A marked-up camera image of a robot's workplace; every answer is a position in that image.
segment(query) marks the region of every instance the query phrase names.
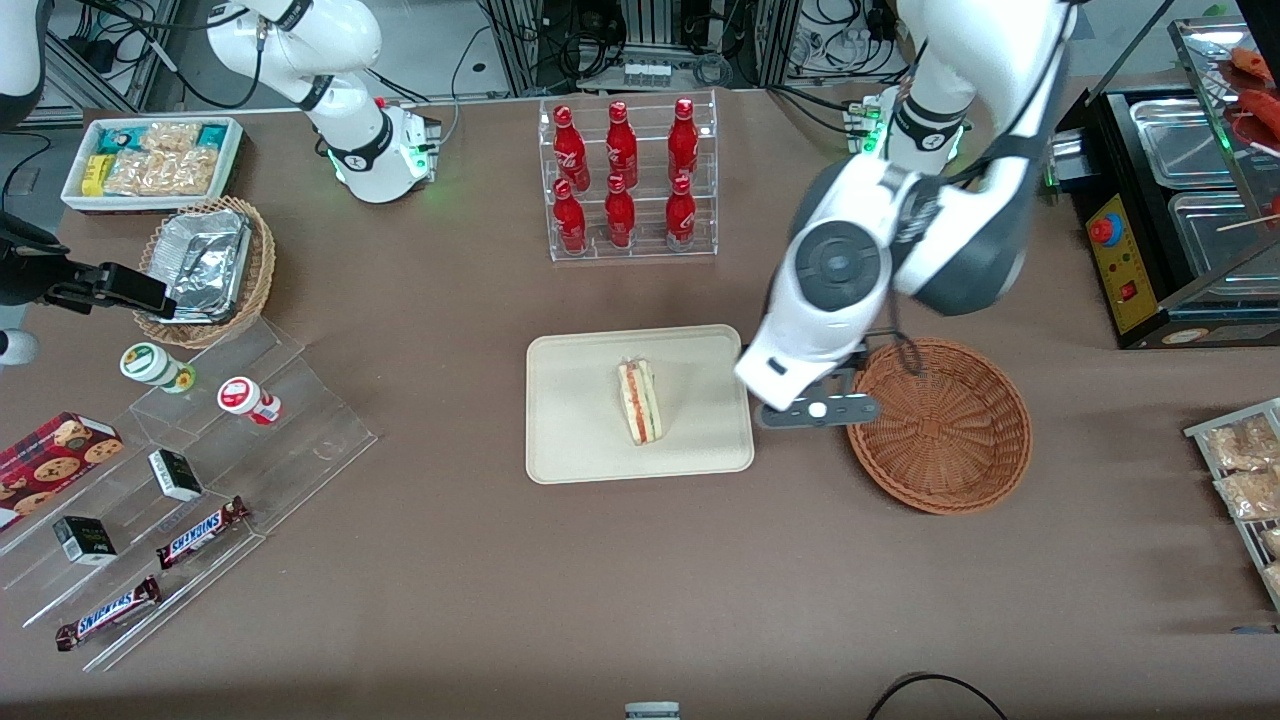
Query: red button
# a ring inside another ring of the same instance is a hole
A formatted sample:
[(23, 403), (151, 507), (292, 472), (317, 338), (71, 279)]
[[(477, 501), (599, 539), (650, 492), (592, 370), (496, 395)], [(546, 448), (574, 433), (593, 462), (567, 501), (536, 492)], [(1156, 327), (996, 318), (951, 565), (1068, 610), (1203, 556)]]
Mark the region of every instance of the red button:
[(1106, 218), (1093, 220), (1093, 224), (1089, 225), (1089, 240), (1098, 245), (1111, 240), (1112, 233), (1115, 233), (1115, 228), (1111, 225), (1111, 220)]

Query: bottle cap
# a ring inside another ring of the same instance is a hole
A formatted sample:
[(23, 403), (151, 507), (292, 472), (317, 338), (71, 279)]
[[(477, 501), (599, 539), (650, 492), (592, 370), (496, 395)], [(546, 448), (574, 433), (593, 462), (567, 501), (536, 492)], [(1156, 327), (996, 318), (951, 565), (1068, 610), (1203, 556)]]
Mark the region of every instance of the bottle cap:
[(556, 127), (558, 128), (567, 128), (573, 124), (573, 111), (567, 105), (557, 105), (552, 110), (552, 118), (556, 120)]

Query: red cookie box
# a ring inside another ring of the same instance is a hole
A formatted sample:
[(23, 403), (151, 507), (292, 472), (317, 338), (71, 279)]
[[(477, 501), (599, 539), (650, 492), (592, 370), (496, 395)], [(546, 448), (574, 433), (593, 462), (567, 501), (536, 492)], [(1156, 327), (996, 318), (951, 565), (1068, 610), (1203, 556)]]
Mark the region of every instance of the red cookie box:
[(111, 425), (61, 413), (0, 451), (0, 530), (124, 448)]

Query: clear acrylic rack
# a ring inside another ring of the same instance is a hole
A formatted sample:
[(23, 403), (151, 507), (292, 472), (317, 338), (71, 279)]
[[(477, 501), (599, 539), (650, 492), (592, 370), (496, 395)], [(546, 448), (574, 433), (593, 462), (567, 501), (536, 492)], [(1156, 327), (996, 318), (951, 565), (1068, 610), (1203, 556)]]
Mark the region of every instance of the clear acrylic rack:
[[(86, 671), (119, 662), (376, 441), (311, 370), (302, 346), (265, 319), (191, 363), (196, 387), (179, 396), (151, 389), (114, 420), (127, 447), (114, 464), (46, 503), (38, 516), (15, 527), (13, 537), (0, 536), (4, 602), (23, 626), (49, 637), (50, 652), (56, 652), (59, 626), (156, 577), (160, 605), (65, 653)], [(247, 375), (278, 396), (280, 419), (264, 427), (221, 411), (215, 396), (233, 375)], [(204, 486), (198, 500), (179, 502), (160, 492), (147, 461), (157, 447), (191, 461)], [(237, 495), (252, 515), (161, 571), (155, 551)], [(100, 519), (118, 556), (97, 568), (69, 562), (51, 528), (61, 515)]]
[[(667, 247), (667, 199), (671, 196), (671, 179), (667, 176), (667, 133), (675, 120), (676, 100), (689, 97), (694, 101), (694, 124), (698, 126), (698, 169), (692, 177), (690, 192), (698, 210), (694, 215), (694, 240), (689, 250), (673, 252)], [(609, 177), (608, 155), (604, 138), (609, 132), (609, 102), (623, 100), (627, 115), (636, 132), (640, 173), (639, 184), (631, 188), (636, 205), (636, 237), (627, 250), (620, 250), (609, 242), (608, 224), (604, 217), (604, 199), (608, 196)], [(552, 110), (567, 105), (573, 111), (573, 124), (586, 143), (586, 165), (591, 173), (591, 184), (577, 195), (586, 213), (588, 249), (582, 255), (568, 255), (559, 242), (556, 231), (556, 217), (552, 206), (556, 196), (552, 183), (559, 177), (556, 165), (556, 123)], [(719, 167), (717, 156), (716, 95), (701, 92), (641, 92), (635, 95), (572, 96), (543, 100), (538, 111), (538, 150), (543, 174), (543, 204), (547, 208), (547, 238), (552, 260), (582, 263), (593, 260), (626, 260), (631, 258), (681, 259), (690, 256), (714, 255), (719, 249), (718, 196)]]

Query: yellow control panel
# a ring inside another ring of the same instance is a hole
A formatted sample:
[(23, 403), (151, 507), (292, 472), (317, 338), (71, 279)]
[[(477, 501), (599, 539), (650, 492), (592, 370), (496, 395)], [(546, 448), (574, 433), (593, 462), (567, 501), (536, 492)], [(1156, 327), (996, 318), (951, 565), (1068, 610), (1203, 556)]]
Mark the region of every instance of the yellow control panel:
[(1156, 293), (1151, 290), (1147, 268), (1129, 232), (1129, 217), (1120, 196), (1115, 196), (1089, 218), (1084, 229), (1089, 233), (1093, 261), (1098, 265), (1102, 287), (1111, 306), (1116, 328), (1126, 333), (1156, 314)]

